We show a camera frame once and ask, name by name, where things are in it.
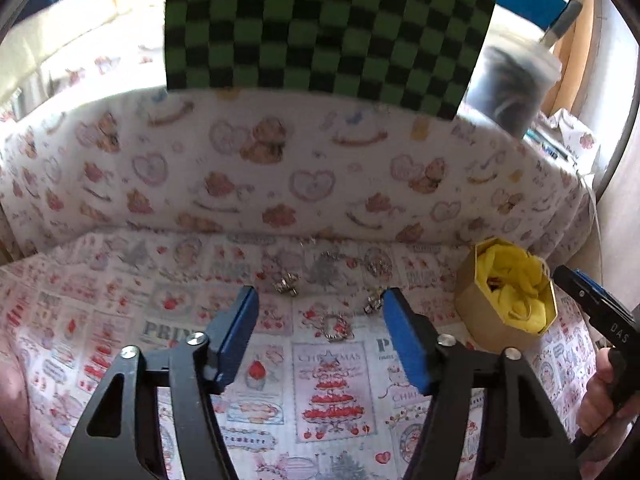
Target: teddy bear print fabric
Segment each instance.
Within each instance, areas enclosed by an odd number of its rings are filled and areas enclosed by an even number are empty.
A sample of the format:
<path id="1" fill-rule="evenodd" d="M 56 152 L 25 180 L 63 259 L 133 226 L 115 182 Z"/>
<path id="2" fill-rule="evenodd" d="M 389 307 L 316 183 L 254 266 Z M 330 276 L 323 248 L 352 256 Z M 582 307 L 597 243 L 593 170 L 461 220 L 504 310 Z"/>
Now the teddy bear print fabric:
<path id="1" fill-rule="evenodd" d="M 0 416 L 53 480 L 120 348 L 170 348 L 215 322 L 242 285 L 253 285 L 260 297 L 253 335 L 236 380 L 211 399 L 238 477 L 396 480 L 430 399 L 409 384 L 382 314 L 364 314 L 366 297 L 398 286 L 439 332 L 474 347 L 453 305 L 455 270 L 467 251 L 272 234 L 110 228 L 83 235 L 0 270 L 0 368 L 8 379 Z M 372 272 L 381 263 L 382 272 Z M 300 276 L 296 298 L 274 292 L 285 272 Z M 577 307 L 558 297 L 558 319 L 527 359 L 573 436 L 594 353 Z M 329 343 L 325 317 L 333 320 L 328 330 L 351 335 Z M 482 404 L 482 390 L 474 391 L 458 480 L 474 469 Z M 181 480 L 164 389 L 158 413 L 168 477 Z"/>
<path id="2" fill-rule="evenodd" d="M 558 264 L 589 233 L 575 172 L 467 108 L 448 123 L 331 96 L 168 94 L 152 63 L 137 70 L 80 82 L 12 126 L 0 202 L 25 254 L 130 224 L 457 245 L 496 235 Z M 142 80 L 150 88 L 127 91 Z"/>

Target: yellow cloth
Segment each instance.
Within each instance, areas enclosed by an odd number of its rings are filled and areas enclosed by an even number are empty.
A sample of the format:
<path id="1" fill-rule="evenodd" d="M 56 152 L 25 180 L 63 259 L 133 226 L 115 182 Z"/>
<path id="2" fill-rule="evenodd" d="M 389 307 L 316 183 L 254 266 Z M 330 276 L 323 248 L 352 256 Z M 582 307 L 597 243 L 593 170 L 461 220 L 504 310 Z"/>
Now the yellow cloth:
<path id="1" fill-rule="evenodd" d="M 510 326 L 538 334 L 546 325 L 546 309 L 538 298 L 547 284 L 542 262 L 516 246 L 495 244 L 478 256 L 478 282 L 495 311 Z M 487 281 L 497 285 L 493 292 Z"/>

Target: red heart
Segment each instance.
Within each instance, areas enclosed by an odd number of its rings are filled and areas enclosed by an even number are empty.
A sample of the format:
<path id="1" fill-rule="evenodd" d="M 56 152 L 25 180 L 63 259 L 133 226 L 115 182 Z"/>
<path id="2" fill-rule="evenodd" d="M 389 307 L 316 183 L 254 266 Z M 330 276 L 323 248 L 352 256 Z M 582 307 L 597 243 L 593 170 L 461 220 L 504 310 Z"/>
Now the red heart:
<path id="1" fill-rule="evenodd" d="M 376 462 L 380 464 L 386 464 L 387 462 L 389 462 L 389 460 L 391 460 L 391 453 L 388 451 L 385 451 L 384 453 L 378 453 L 376 455 Z"/>

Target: green and black checkerboard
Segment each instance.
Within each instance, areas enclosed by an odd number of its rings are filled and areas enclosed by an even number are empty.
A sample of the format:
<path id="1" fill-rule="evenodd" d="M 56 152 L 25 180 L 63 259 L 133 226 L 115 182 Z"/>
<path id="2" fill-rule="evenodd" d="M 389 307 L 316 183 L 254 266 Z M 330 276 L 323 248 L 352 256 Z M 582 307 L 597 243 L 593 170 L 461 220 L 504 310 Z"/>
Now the green and black checkerboard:
<path id="1" fill-rule="evenodd" d="M 319 91 L 455 116 L 495 0 L 166 0 L 169 90 Z"/>

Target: hand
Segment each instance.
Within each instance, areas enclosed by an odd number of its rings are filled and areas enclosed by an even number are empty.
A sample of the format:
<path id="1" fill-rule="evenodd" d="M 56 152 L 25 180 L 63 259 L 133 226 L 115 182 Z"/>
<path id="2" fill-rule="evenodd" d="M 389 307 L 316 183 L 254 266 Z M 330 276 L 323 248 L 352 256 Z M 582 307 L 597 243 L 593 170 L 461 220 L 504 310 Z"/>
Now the hand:
<path id="1" fill-rule="evenodd" d="M 576 422 L 581 430 L 593 434 L 613 413 L 613 402 L 609 397 L 607 385 L 614 379 L 613 367 L 609 362 L 609 348 L 603 348 L 596 354 L 596 373 L 587 382 L 587 393 L 582 398 Z M 618 419 L 629 422 L 640 414 L 640 395 L 633 396 L 616 414 Z"/>

